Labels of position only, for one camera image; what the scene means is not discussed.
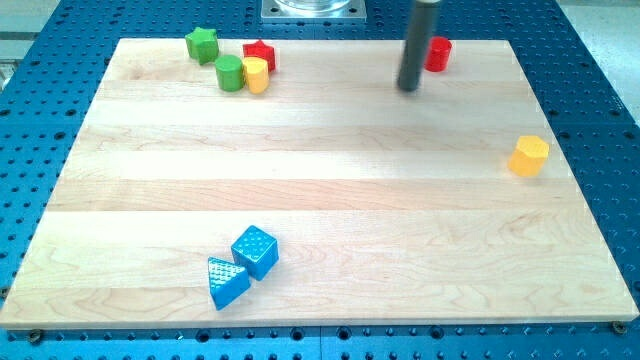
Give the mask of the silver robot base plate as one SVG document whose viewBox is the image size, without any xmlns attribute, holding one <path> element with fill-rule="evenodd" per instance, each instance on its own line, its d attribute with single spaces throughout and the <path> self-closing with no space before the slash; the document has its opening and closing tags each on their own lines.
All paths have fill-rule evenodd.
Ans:
<svg viewBox="0 0 640 360">
<path fill-rule="evenodd" d="M 262 0 L 260 15 L 270 23 L 367 19 L 365 0 Z"/>
</svg>

